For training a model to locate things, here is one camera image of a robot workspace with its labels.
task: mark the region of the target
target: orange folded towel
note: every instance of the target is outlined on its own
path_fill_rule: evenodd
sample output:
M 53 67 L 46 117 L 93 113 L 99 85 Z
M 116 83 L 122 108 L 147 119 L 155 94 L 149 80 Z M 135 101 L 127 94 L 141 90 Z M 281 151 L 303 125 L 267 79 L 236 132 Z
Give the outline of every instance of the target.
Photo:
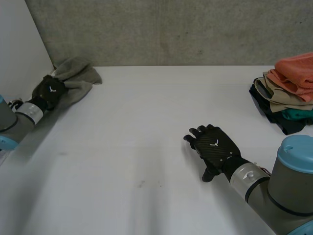
M 304 101 L 313 99 L 313 53 L 284 58 L 275 64 L 267 77 L 276 85 Z
M 275 69 L 290 82 L 313 89 L 313 52 L 281 59 Z

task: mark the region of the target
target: towel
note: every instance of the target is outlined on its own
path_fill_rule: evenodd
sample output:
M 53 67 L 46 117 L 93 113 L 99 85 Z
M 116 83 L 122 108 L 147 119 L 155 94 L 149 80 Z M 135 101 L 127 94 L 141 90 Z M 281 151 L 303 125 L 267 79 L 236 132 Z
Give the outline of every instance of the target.
M 282 112 L 273 113 L 269 108 L 269 101 L 264 99 L 255 89 L 254 82 L 249 90 L 252 97 L 258 102 L 260 109 L 264 112 L 270 123 L 276 123 L 285 135 L 294 134 L 301 131 L 306 124 L 311 124 L 310 120 L 303 119 L 299 121 L 287 120 Z
M 68 88 L 58 104 L 59 108 L 77 103 L 88 94 L 93 84 L 102 84 L 100 75 L 85 58 L 71 57 L 56 67 L 54 78 L 63 81 Z
M 270 109 L 273 113 L 287 108 L 300 110 L 313 109 L 313 100 L 310 102 L 303 102 L 303 100 L 297 95 L 285 91 L 269 80 L 267 78 L 267 72 L 264 72 L 263 76 L 264 78 L 257 78 L 254 85 L 258 93 L 270 102 Z M 267 92 L 263 92 L 261 86 L 264 87 Z
M 274 82 L 277 86 L 285 89 L 286 91 L 296 94 L 305 102 L 313 100 L 313 89 L 299 87 L 290 82 L 284 75 L 277 70 L 268 71 L 267 78 Z
M 275 69 L 293 84 L 313 89 L 313 52 L 281 59 Z
M 298 121 L 309 118 L 313 120 L 313 110 L 304 111 L 298 109 L 286 109 L 282 111 L 284 118 L 288 120 Z

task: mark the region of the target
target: black folded cloth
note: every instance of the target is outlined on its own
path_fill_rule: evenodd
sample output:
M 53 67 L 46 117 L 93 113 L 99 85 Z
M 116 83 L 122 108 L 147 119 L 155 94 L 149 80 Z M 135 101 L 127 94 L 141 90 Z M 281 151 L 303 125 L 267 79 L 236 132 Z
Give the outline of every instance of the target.
M 270 123 L 277 124 L 285 135 L 290 135 L 302 131 L 306 125 L 311 125 L 310 118 L 299 121 L 287 120 L 283 117 L 282 112 L 273 113 L 270 110 L 269 101 L 264 99 L 255 89 L 254 83 L 249 90 L 252 97 L 258 102 L 260 109 L 264 112 Z

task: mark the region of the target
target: folded clothes stack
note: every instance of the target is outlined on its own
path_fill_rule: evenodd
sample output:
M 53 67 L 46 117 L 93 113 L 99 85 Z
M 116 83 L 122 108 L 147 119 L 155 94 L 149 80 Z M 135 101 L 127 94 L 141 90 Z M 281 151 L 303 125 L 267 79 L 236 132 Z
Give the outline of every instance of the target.
M 313 124 L 313 53 L 279 60 L 254 80 L 250 93 L 286 135 Z

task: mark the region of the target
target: gray towel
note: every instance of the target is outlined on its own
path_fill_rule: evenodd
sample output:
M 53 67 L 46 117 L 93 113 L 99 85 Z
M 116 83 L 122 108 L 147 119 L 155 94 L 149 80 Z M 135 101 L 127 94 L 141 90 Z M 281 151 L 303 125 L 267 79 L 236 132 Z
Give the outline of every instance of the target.
M 91 63 L 82 57 L 65 60 L 54 71 L 54 78 L 63 81 L 69 89 L 58 104 L 60 108 L 67 108 L 80 101 L 92 89 L 93 84 L 102 84 L 100 75 Z

